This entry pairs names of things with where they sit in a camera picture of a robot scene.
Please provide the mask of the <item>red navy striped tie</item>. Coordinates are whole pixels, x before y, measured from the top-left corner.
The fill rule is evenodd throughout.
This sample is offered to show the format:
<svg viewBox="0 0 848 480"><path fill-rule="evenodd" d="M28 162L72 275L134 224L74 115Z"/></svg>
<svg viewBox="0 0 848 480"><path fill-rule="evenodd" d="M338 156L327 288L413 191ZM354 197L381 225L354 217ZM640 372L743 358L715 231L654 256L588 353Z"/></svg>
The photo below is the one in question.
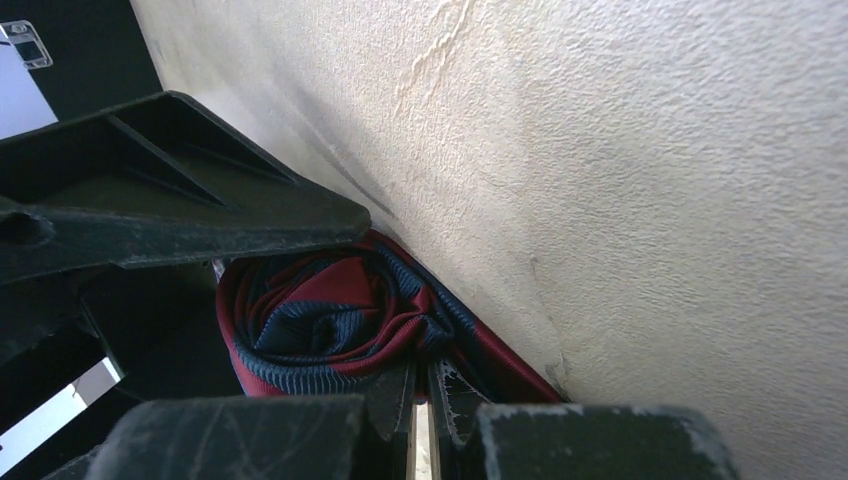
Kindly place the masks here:
<svg viewBox="0 0 848 480"><path fill-rule="evenodd" d="M347 394L411 361L447 361L497 403L562 396L382 233L343 247L233 261L216 315L250 396Z"/></svg>

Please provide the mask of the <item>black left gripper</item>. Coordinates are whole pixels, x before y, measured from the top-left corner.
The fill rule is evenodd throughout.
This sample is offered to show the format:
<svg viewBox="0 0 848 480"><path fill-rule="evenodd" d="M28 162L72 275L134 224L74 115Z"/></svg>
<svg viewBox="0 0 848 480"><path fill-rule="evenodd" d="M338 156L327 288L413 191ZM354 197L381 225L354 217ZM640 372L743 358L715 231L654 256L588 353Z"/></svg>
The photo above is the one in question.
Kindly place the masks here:
<svg viewBox="0 0 848 480"><path fill-rule="evenodd" d="M2 477L82 478L134 407L241 393L213 269L146 267L344 245L370 224L179 92L4 139Z"/></svg>

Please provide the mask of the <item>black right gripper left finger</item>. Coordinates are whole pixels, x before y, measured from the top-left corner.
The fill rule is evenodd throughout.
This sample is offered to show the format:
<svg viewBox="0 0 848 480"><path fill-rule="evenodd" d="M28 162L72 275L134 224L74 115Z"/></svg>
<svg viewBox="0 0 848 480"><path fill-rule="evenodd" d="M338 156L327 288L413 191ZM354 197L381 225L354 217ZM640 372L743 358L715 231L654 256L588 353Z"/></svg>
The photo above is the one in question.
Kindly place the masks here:
<svg viewBox="0 0 848 480"><path fill-rule="evenodd" d="M352 395L246 397L222 364L132 372L42 448L46 479L403 479L415 371Z"/></svg>

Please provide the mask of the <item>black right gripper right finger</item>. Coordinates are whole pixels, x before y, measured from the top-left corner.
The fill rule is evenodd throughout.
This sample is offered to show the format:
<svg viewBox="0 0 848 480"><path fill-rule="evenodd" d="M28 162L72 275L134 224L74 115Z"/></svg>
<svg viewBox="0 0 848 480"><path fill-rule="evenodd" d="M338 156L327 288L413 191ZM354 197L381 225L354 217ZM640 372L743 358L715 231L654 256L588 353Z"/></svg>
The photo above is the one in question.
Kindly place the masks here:
<svg viewBox="0 0 848 480"><path fill-rule="evenodd" d="M737 479L700 413L673 406L493 404L448 362L427 370L437 479Z"/></svg>

